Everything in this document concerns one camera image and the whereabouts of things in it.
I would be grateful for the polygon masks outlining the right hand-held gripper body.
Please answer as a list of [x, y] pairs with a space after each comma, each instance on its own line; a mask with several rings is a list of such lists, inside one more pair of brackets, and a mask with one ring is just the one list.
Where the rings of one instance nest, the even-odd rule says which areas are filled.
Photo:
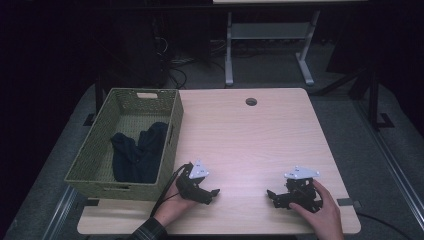
[[295, 166], [291, 172], [285, 173], [288, 190], [286, 202], [288, 204], [296, 203], [312, 213], [318, 212], [322, 207], [322, 201], [317, 200], [317, 191], [313, 181], [319, 176], [318, 171], [301, 166]]

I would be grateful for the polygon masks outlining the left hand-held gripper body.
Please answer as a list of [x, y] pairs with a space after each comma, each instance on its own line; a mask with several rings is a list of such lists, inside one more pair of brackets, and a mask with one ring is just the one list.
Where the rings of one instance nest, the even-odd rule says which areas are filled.
[[209, 171], [203, 165], [201, 160], [194, 163], [189, 162], [182, 168], [182, 173], [176, 181], [179, 194], [183, 199], [195, 201], [197, 196], [202, 194], [202, 188], [199, 184], [209, 175]]

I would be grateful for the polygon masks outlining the dark blue cloth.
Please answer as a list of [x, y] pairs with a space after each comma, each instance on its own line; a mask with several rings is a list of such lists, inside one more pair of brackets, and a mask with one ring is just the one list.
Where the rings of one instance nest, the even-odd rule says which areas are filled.
[[123, 133], [111, 138], [112, 169], [118, 182], [154, 184], [157, 180], [168, 125], [155, 122], [141, 131], [138, 141]]

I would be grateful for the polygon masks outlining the green woven basket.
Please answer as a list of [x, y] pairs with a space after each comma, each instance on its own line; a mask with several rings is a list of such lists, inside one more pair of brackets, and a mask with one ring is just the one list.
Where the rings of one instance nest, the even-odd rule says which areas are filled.
[[[176, 89], [111, 89], [65, 181], [88, 198], [157, 200], [173, 174], [183, 114]], [[113, 174], [111, 138], [122, 133], [136, 140], [156, 122], [168, 125], [156, 180], [118, 182]]]

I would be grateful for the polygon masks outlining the person's left hand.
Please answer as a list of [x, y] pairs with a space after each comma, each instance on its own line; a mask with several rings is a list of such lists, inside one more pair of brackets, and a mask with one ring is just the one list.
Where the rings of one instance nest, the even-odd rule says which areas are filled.
[[172, 183], [165, 195], [166, 201], [160, 204], [153, 217], [164, 227], [169, 226], [188, 210], [197, 205], [197, 202], [183, 199], [175, 183]]

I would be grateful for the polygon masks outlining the person's right hand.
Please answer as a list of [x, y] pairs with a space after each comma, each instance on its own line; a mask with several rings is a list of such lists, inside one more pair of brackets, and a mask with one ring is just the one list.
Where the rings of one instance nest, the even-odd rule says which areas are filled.
[[323, 201], [318, 212], [311, 213], [296, 203], [290, 203], [289, 207], [310, 224], [319, 240], [344, 240], [339, 207], [320, 182], [314, 180], [313, 185]]

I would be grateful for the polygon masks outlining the black metal stand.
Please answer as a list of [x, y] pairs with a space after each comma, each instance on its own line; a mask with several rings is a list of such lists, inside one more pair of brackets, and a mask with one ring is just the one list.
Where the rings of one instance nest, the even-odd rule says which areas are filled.
[[324, 96], [349, 82], [353, 82], [348, 91], [348, 97], [351, 100], [359, 101], [364, 98], [365, 94], [368, 94], [367, 118], [372, 128], [376, 131], [381, 128], [393, 128], [394, 124], [389, 116], [386, 113], [378, 112], [379, 80], [377, 73], [369, 67], [361, 67], [334, 83], [309, 93], [309, 96]]

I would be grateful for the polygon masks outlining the dark computer tower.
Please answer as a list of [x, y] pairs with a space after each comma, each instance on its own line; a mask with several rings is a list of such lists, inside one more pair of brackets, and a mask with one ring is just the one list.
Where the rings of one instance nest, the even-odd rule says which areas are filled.
[[143, 78], [143, 85], [163, 88], [166, 83], [165, 72], [157, 54], [151, 21], [149, 18], [135, 15], [131, 23], [136, 70]]

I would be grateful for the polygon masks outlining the dark table edge bracket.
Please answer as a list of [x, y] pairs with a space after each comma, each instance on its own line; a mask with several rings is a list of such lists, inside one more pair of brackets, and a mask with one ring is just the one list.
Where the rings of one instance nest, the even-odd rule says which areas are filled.
[[339, 198], [336, 199], [339, 206], [353, 206], [354, 208], [361, 208], [360, 201], [352, 200], [351, 198]]

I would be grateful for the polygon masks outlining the grey metal floor rail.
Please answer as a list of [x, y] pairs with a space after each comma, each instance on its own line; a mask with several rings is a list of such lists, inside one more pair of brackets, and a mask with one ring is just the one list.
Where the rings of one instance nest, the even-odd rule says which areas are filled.
[[57, 240], [76, 195], [77, 191], [73, 187], [67, 186], [65, 188], [44, 231], [42, 240]]
[[383, 155], [388, 171], [392, 175], [392, 178], [394, 179], [398, 189], [405, 199], [415, 220], [417, 221], [421, 230], [424, 232], [424, 201], [420, 199], [415, 188], [409, 181], [406, 172], [401, 169], [398, 159], [383, 138], [381, 134], [383, 123], [381, 123], [380, 126], [379, 123], [373, 124], [368, 117], [367, 110], [363, 103], [354, 101], [353, 106], [361, 118], [363, 124], [366, 126], [367, 131], [369, 132], [373, 141], [377, 145], [377, 148]]

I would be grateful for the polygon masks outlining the white metal table frame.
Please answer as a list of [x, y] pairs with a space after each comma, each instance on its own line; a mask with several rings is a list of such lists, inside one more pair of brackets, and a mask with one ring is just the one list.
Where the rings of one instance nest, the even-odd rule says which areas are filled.
[[232, 41], [233, 40], [304, 40], [303, 49], [295, 54], [296, 61], [307, 86], [315, 81], [306, 62], [308, 50], [315, 33], [320, 11], [315, 11], [309, 22], [295, 23], [234, 23], [232, 13], [227, 14], [225, 85], [232, 86]]

